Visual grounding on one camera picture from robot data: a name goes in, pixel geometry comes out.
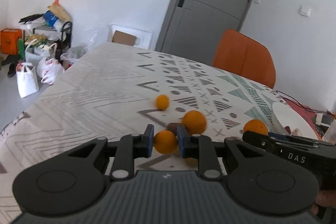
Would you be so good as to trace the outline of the person's right hand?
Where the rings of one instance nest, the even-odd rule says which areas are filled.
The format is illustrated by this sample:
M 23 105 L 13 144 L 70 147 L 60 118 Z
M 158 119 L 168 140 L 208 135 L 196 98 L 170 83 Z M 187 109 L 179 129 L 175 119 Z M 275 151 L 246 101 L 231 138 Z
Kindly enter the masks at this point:
M 335 190 L 320 190 L 319 194 L 311 208 L 313 215 L 317 215 L 320 207 L 336 207 L 336 191 Z

